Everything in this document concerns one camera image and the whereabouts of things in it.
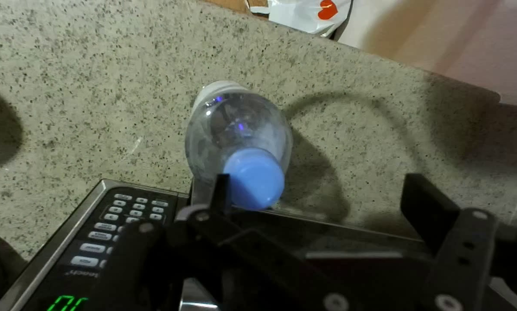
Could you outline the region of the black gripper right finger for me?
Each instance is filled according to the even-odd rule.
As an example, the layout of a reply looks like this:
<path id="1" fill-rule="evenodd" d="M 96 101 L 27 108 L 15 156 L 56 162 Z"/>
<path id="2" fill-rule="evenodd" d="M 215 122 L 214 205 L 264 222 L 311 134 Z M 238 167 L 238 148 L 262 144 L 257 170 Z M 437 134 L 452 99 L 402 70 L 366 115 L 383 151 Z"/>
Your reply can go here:
<path id="1" fill-rule="evenodd" d="M 517 311 L 489 288 L 517 296 L 517 227 L 478 208 L 459 208 L 419 174 L 402 182 L 399 210 L 433 262 L 418 296 L 419 311 Z"/>

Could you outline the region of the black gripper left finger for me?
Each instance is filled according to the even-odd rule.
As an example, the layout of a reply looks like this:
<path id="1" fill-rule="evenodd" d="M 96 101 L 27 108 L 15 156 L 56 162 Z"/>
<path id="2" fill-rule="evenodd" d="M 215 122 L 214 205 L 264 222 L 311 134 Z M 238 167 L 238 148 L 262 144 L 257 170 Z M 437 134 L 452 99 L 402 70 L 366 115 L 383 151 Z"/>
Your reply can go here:
<path id="1" fill-rule="evenodd" d="M 418 311 L 428 263 L 400 253 L 305 253 L 255 229 L 231 208 L 226 175 L 207 205 L 172 227 L 170 253 L 222 311 Z"/>

